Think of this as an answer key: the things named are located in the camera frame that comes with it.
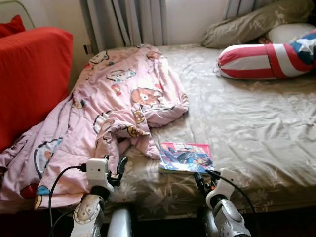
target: bed sheet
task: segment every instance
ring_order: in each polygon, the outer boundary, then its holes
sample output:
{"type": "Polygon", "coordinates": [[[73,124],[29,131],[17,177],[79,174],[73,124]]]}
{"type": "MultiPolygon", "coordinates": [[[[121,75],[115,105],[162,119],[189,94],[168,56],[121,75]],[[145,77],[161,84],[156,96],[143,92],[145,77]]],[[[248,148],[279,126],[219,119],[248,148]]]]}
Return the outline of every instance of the bed sheet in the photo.
{"type": "MultiPolygon", "coordinates": [[[[258,212],[316,205],[316,127],[314,72],[294,79],[226,79],[216,72],[221,50],[199,45],[159,47],[180,77],[189,112],[152,129],[160,142],[209,143],[217,170],[228,168],[258,212]]],[[[204,200],[192,175],[159,173],[158,162],[134,148],[127,153],[121,187],[111,196],[134,202],[139,218],[193,217],[204,200]]],[[[250,208],[238,192],[232,201],[250,208]]]]}

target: magazine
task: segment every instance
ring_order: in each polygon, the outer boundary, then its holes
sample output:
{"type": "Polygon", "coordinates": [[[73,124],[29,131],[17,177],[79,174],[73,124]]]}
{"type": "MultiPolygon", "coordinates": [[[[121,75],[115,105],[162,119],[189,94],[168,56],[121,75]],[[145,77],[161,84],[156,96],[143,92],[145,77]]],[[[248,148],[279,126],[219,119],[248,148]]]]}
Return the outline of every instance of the magazine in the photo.
{"type": "Polygon", "coordinates": [[[162,172],[200,172],[214,170],[208,144],[161,143],[160,170],[162,172]]]}

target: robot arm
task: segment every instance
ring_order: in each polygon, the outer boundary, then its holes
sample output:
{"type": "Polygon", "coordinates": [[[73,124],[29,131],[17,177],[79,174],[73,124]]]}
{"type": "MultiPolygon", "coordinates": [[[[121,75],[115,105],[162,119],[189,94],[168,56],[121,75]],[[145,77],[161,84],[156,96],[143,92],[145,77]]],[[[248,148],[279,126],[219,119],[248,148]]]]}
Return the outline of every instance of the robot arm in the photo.
{"type": "MultiPolygon", "coordinates": [[[[222,169],[220,175],[230,181],[234,181],[236,178],[236,174],[227,169],[222,169]]],[[[194,177],[209,207],[203,213],[206,236],[251,237],[249,230],[244,226],[242,215],[229,201],[235,188],[223,179],[215,182],[214,177],[212,177],[212,185],[209,185],[204,183],[204,179],[199,173],[195,173],[194,177]]]]}
{"type": "Polygon", "coordinates": [[[108,170],[108,156],[104,159],[90,159],[86,164],[86,172],[90,193],[82,197],[76,207],[73,219],[74,228],[71,237],[99,237],[104,222],[105,203],[114,190],[120,185],[127,157],[118,164],[116,175],[108,170]]]}

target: pink blanket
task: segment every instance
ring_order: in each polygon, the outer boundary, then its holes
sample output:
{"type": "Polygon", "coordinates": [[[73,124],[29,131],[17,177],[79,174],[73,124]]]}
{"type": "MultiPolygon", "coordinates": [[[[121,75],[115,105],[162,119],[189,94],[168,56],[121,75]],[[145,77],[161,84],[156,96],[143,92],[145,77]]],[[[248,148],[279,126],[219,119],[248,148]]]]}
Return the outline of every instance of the pink blanket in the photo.
{"type": "MultiPolygon", "coordinates": [[[[0,154],[0,213],[29,209],[34,198],[35,209],[47,208],[57,175],[89,158],[109,154],[114,173],[130,144],[159,158],[149,128],[177,119],[188,104],[178,76],[155,47],[99,53],[81,73],[72,96],[0,154]]],[[[77,204],[87,191],[86,174],[69,170],[54,190],[52,207],[77,204]]]]}

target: floor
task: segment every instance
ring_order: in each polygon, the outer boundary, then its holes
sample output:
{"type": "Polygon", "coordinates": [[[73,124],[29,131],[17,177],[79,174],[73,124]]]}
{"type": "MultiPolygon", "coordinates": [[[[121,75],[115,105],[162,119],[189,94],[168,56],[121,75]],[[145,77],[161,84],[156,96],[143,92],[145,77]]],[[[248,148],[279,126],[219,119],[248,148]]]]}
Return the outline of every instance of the floor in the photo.
{"type": "MultiPolygon", "coordinates": [[[[292,211],[259,214],[260,237],[316,237],[316,207],[292,211]]],[[[244,216],[249,229],[253,216],[244,216]]],[[[73,227],[71,218],[65,218],[55,230],[55,237],[69,237],[73,227]]],[[[196,219],[138,222],[136,237],[198,237],[196,219]]],[[[107,232],[107,225],[102,228],[107,232]]],[[[0,215],[0,236],[48,236],[47,211],[26,211],[15,215],[0,215]]]]}

